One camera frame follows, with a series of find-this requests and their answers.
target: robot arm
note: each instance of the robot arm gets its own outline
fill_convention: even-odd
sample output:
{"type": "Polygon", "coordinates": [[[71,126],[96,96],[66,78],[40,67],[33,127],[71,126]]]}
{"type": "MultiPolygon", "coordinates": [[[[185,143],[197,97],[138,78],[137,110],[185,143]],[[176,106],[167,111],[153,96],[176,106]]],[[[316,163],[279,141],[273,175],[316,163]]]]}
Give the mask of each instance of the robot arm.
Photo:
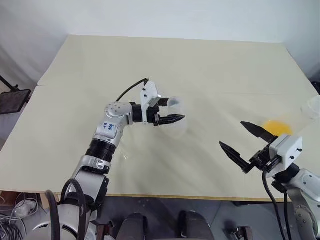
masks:
{"type": "Polygon", "coordinates": [[[273,178],[272,185],[290,197],[301,239],[320,239],[320,178],[293,162],[302,152],[302,137],[283,134],[272,135],[262,127],[250,122],[241,124],[254,136],[262,138],[268,145],[258,151],[247,163],[240,154],[223,142],[220,145],[227,156],[241,167],[244,173],[254,167],[273,178]]]}
{"type": "MultiPolygon", "coordinates": [[[[102,121],[96,128],[91,144],[72,174],[71,179],[76,180],[83,191],[85,209],[79,207],[78,200],[81,196],[74,184],[66,185],[66,189],[63,188],[61,202],[57,206],[61,239],[74,240],[84,237],[79,237],[78,234],[80,216],[85,215],[84,232],[87,231],[89,221],[96,219],[97,209],[102,206],[107,193],[109,179],[106,175],[109,173],[113,154],[127,125],[143,122],[158,126],[172,124],[185,117],[179,114],[161,117],[158,114],[160,107],[167,106],[168,98],[162,98],[156,85],[148,79],[141,80],[133,87],[142,82],[144,86],[140,92],[141,104],[116,101],[106,106],[102,121]]],[[[52,239],[50,234],[52,227],[48,213],[25,239],[52,239]]]]}

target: table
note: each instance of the table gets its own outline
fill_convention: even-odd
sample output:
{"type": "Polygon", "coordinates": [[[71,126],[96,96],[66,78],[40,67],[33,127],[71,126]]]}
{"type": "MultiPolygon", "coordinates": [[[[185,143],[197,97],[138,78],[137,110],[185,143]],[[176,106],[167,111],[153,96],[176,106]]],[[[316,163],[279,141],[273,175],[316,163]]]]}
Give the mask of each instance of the table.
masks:
{"type": "MultiPolygon", "coordinates": [[[[71,35],[0,152],[0,190],[59,193],[106,104],[143,78],[183,99],[186,133],[176,139],[160,127],[128,126],[108,195],[265,201],[262,173],[242,173],[219,141],[248,160],[266,143],[240,121],[261,124],[317,95],[282,44],[71,35]]],[[[122,100],[139,102],[139,90],[122,100]]],[[[301,134],[296,163],[320,174],[319,122],[301,134]]]]}

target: beige tabletop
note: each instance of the beige tabletop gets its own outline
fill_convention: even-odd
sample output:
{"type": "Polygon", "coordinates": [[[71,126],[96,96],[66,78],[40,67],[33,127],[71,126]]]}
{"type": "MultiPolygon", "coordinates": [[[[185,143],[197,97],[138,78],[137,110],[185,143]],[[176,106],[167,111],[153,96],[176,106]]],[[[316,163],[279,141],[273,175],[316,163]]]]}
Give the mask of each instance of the beige tabletop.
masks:
{"type": "MultiPolygon", "coordinates": [[[[0,152],[0,190],[59,193],[106,104],[143,78],[183,100],[185,133],[126,127],[109,195],[265,200],[262,173],[244,174],[219,141],[248,160],[266,143],[240,121],[262,124],[317,95],[282,44],[71,35],[0,152]]],[[[122,100],[139,102],[139,90],[122,100]]],[[[296,163],[320,174],[319,122],[301,135],[296,163]]]]}

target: white wall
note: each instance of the white wall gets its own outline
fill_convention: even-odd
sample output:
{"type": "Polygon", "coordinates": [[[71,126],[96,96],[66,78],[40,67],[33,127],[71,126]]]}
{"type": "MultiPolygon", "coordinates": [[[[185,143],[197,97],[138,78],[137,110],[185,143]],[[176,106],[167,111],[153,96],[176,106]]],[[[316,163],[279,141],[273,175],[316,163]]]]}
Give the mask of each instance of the white wall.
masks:
{"type": "Polygon", "coordinates": [[[285,43],[320,70],[319,0],[2,0],[0,74],[32,87],[67,34],[285,43]]]}

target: yellow object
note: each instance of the yellow object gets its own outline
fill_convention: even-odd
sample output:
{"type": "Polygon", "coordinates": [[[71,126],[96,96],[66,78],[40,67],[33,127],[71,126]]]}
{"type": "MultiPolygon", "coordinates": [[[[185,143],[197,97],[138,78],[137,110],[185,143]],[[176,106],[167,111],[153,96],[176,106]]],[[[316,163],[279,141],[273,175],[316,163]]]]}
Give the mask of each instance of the yellow object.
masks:
{"type": "Polygon", "coordinates": [[[280,136],[281,134],[293,134],[291,127],[281,121],[269,120],[265,122],[262,127],[275,136],[280,136]]]}

